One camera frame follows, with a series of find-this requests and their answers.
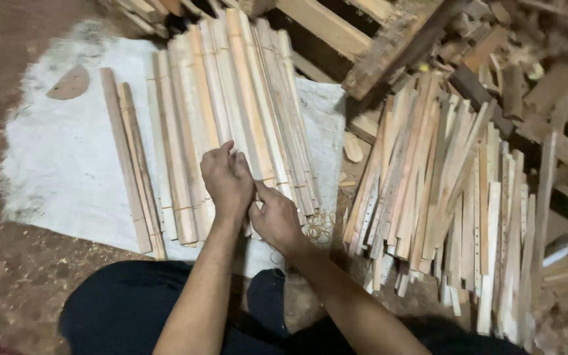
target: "hand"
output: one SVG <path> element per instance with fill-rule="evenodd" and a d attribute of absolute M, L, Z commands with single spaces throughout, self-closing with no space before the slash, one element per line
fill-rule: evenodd
<path fill-rule="evenodd" d="M 201 174 L 216 207 L 216 218 L 237 221 L 247 215 L 254 196 L 254 183 L 244 153 L 229 154 L 233 141 L 203 154 Z"/>
<path fill-rule="evenodd" d="M 295 203 L 280 191 L 266 187 L 262 181 L 256 181 L 256 189 L 264 205 L 260 210 L 252 203 L 248 217 L 260 237 L 288 259 L 313 248 L 299 226 Z"/>

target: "dirt floor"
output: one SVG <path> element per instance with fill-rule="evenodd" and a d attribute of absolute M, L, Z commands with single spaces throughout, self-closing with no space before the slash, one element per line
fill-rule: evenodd
<path fill-rule="evenodd" d="M 102 7 L 92 0 L 8 0 L 0 2 L 0 161 L 6 150 L 3 128 L 7 109 L 20 100 L 20 79 L 28 63 L 47 48 L 50 38 L 73 24 L 101 18 Z M 344 163 L 349 179 L 358 181 L 364 164 Z M 340 191 L 337 230 L 355 188 Z M 143 259 L 105 245 L 62 236 L 27 225 L 1 221 L 0 196 L 0 341 L 26 354 L 67 354 L 56 321 L 69 293 L 91 272 L 120 260 Z M 361 275 L 366 261 L 353 263 Z M 394 294 L 392 275 L 379 299 L 398 314 L 436 313 L 451 316 L 438 303 L 436 282 L 411 285 L 407 297 Z M 318 314 L 320 304 L 299 278 L 289 283 L 287 320 L 291 329 L 303 327 Z M 469 318 L 462 319 L 467 324 Z"/>

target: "black pants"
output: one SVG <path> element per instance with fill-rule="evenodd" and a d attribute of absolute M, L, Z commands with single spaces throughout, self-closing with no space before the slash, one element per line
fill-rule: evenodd
<path fill-rule="evenodd" d="M 183 262 L 130 261 L 92 274 L 60 314 L 60 332 L 72 355 L 151 354 L 191 269 Z M 251 280 L 248 307 L 257 326 L 228 325 L 222 354 L 354 354 L 330 318 L 289 336 L 283 291 L 279 270 L 263 270 Z M 525 354 L 509 342 L 466 333 L 442 317 L 401 320 L 435 355 Z"/>

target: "semicircular wooden piece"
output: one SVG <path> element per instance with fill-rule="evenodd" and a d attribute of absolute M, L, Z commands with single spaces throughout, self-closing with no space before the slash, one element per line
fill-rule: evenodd
<path fill-rule="evenodd" d="M 73 99 L 89 87 L 89 72 L 78 64 L 67 72 L 45 95 L 57 100 Z"/>

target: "person's left hand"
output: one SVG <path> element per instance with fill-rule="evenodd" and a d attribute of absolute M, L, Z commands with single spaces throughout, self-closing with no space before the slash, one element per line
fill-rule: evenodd
<path fill-rule="evenodd" d="M 201 173 L 216 217 L 241 220 L 254 198 L 254 182 L 244 153 L 229 154 L 232 148 L 231 140 L 203 154 Z"/>

